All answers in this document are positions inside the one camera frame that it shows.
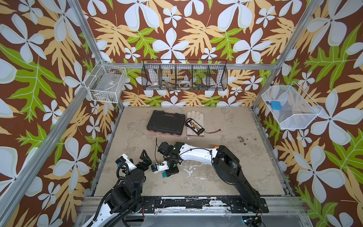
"blue object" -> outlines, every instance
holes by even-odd
[[[270,105],[271,105],[271,109],[273,109],[273,110],[281,110],[282,109],[281,103],[278,102],[278,101],[271,101]]]

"white mesh basket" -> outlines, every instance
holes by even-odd
[[[127,78],[124,67],[103,65],[95,74],[89,86],[88,93],[93,101],[118,103],[122,88]]]
[[[280,102],[281,110],[274,110],[271,105],[267,105],[267,108],[282,130],[306,129],[323,110],[302,88],[299,88],[299,91],[294,88],[294,84],[271,86],[262,94],[265,102]]]

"black plastic case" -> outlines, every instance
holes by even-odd
[[[157,133],[180,136],[183,133],[184,122],[185,114],[154,110],[146,129]]]

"black wire basket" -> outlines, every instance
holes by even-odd
[[[141,71],[144,90],[225,90],[228,72],[226,60],[187,60],[185,63],[171,63],[144,59]]]

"patterned wall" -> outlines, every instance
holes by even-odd
[[[176,63],[223,59],[228,63],[261,64],[276,62],[307,3],[89,0],[80,4],[108,62],[134,63],[151,58],[163,62],[180,59]],[[128,72],[130,80],[122,94],[125,106],[250,106],[269,74],[229,71],[228,90],[213,93],[144,91],[140,71]]]
[[[0,0],[0,195],[94,66],[66,0]],[[7,226],[72,226],[117,116],[84,100]]]
[[[256,110],[286,179],[319,227],[363,223],[362,6],[325,1],[275,79],[297,82],[324,108],[307,129],[280,130],[263,102]]]

